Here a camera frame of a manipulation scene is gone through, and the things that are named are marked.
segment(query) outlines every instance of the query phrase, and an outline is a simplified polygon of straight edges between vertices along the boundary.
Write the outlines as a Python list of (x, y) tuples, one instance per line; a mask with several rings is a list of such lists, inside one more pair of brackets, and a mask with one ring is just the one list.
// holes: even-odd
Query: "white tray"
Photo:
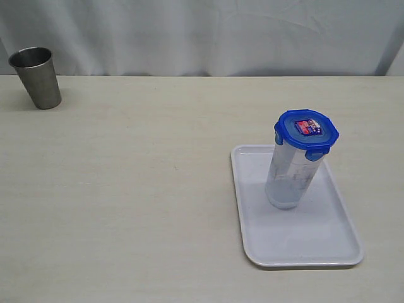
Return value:
[(364, 250), (324, 161), (306, 195), (278, 210), (265, 195), (274, 145), (241, 145), (232, 165), (242, 241), (247, 257), (264, 267), (353, 266)]

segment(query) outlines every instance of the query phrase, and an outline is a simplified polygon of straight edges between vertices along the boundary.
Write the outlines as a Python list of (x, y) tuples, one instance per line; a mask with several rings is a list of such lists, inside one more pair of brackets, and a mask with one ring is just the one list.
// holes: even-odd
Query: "blue lid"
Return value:
[(288, 110), (275, 124), (277, 144), (288, 144), (307, 150), (306, 157), (316, 161), (327, 154), (338, 139), (334, 124), (323, 114), (310, 109)]

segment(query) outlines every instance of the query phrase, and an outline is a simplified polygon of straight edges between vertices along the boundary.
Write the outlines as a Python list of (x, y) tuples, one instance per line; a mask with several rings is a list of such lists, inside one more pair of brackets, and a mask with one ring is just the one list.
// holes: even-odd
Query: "clear plastic container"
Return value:
[(338, 136), (333, 123), (313, 110), (288, 110), (281, 115), (265, 185), (273, 206), (287, 210), (299, 204)]

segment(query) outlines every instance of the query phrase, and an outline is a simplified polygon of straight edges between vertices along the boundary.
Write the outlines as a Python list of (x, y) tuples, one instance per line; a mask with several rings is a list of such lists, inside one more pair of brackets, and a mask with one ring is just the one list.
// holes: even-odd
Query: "label on lid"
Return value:
[(318, 124), (314, 119), (296, 121), (295, 126), (299, 133), (303, 136), (322, 134), (320, 124)]

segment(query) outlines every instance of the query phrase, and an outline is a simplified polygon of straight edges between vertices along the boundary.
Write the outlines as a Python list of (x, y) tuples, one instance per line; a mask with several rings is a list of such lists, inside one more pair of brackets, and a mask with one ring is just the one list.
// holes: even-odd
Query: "white backdrop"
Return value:
[(404, 75), (404, 0), (0, 0), (7, 57), (59, 74)]

